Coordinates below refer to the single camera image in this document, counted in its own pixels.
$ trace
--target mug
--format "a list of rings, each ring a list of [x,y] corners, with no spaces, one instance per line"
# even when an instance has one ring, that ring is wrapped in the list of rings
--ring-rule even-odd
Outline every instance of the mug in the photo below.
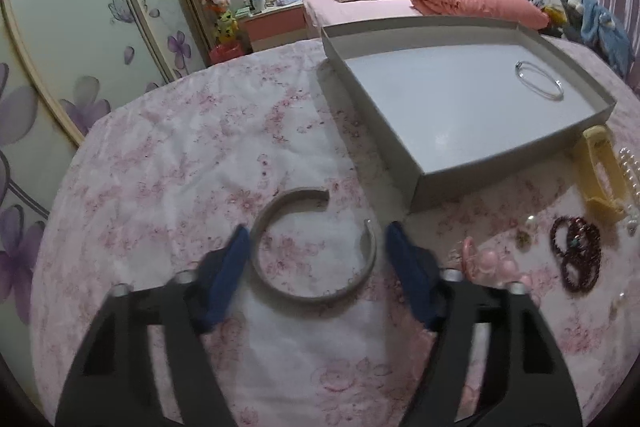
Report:
[[[266,2],[267,0],[249,0],[249,4],[251,5],[251,11],[261,12],[262,10],[264,10]]]

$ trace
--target metal bangle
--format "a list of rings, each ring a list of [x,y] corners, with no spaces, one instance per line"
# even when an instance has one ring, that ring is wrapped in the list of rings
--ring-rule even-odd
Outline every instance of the metal bangle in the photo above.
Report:
[[[373,270],[373,265],[376,262],[376,236],[372,230],[371,220],[366,219],[364,224],[367,230],[367,235],[369,235],[369,251],[366,253],[366,263],[365,266],[349,280],[349,283],[344,288],[340,288],[332,293],[320,295],[318,297],[303,297],[287,293],[275,286],[263,272],[260,262],[258,261],[258,248],[260,247],[260,238],[273,217],[283,208],[283,206],[301,200],[319,200],[323,203],[327,203],[329,201],[329,191],[325,188],[294,188],[293,190],[283,192],[271,200],[270,203],[260,211],[260,214],[258,214],[258,217],[255,219],[254,225],[251,229],[251,263],[254,266],[254,270],[258,278],[272,291],[282,297],[303,304],[329,304],[357,291],[367,280]]]
[[[529,80],[527,80],[526,77],[524,76],[524,73],[522,72],[523,66],[525,64],[529,67],[529,69],[535,70],[538,73],[546,76],[549,80],[551,80],[551,82],[553,82],[555,86],[558,88],[558,93],[556,94],[553,92],[545,91],[544,89],[540,89],[538,86],[536,86],[535,84],[532,84]],[[562,84],[560,83],[560,81],[551,77],[549,73],[547,73],[540,66],[534,64],[533,62],[529,62],[528,60],[520,60],[516,62],[516,74],[518,75],[520,81],[525,86],[529,87],[529,89],[538,93],[540,96],[543,96],[548,100],[556,100],[556,101],[562,100],[564,98],[564,89],[562,89]]]

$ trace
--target pink floral bedspread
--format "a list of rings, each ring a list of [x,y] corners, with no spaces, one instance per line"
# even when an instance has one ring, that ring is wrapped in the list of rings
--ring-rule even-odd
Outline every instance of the pink floral bedspread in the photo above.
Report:
[[[553,42],[618,99],[609,121],[617,146],[640,152],[640,101],[592,52]],[[303,41],[192,74],[91,130],[56,198],[33,280],[33,362],[47,417],[54,419],[74,353],[112,285],[162,285],[223,245],[237,224],[251,225],[281,190],[299,186],[327,187],[331,200],[325,212],[287,214],[262,245],[261,263],[289,291],[344,285],[362,263],[363,220],[380,234],[399,219],[442,260],[467,235],[480,248],[513,253],[566,357],[585,423],[640,351],[640,234],[630,237],[624,222],[603,228],[595,289],[574,298],[562,288],[548,230],[556,216],[584,213],[565,155],[407,216],[322,44]],[[520,253],[514,224],[530,214],[540,231]],[[204,337],[238,424],[398,425],[434,336],[410,315],[383,248],[364,289],[332,308],[276,307],[254,279],[243,280],[228,318]],[[610,316],[620,292],[626,305]],[[476,338],[462,414],[478,396],[486,331]],[[165,413],[178,419],[157,330],[152,344]]]

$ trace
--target pink pillow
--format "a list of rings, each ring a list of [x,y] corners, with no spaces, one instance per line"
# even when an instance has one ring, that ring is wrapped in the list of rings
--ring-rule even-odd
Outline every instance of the pink pillow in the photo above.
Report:
[[[422,15],[459,15],[517,22],[532,30],[549,24],[549,17],[527,0],[411,0]]]

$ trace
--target pink drawer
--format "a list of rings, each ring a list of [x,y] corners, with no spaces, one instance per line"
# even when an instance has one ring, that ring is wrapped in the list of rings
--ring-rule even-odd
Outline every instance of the pink drawer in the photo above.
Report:
[[[252,42],[306,28],[302,6],[255,19],[241,20],[240,23]]]

